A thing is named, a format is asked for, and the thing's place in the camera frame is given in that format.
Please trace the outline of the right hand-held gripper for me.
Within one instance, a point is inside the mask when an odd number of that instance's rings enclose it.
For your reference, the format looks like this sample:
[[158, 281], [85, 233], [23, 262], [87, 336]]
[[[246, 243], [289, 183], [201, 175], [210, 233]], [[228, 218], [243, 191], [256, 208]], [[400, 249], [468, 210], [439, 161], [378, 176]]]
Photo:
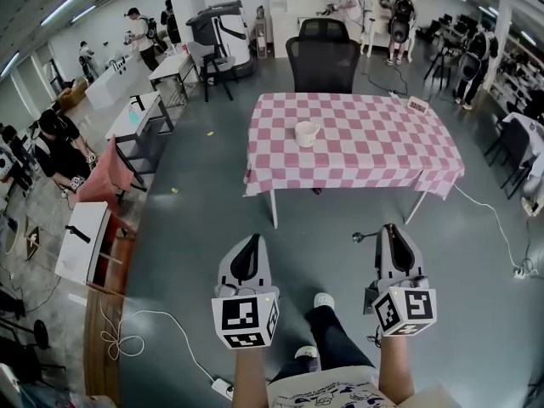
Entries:
[[[411, 237], [395, 224], [377, 234], [376, 269], [379, 280], [392, 280], [396, 270], [407, 277], [423, 276], [423, 259]], [[365, 290], [365, 313], [378, 319], [384, 337], [411, 337], [437, 321], [436, 291], [420, 286], [388, 286]]]

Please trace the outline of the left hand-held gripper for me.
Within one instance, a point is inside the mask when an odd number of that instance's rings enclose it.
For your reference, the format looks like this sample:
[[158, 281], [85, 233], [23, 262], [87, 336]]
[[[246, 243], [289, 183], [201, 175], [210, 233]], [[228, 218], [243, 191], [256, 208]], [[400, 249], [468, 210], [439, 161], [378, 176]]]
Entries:
[[[220, 283], [270, 283], [266, 240], [253, 234], [234, 245], [222, 258]], [[228, 349], [269, 347], [280, 317], [279, 290], [266, 287], [259, 292], [249, 287], [235, 293], [227, 287], [224, 296], [211, 300], [216, 334]]]

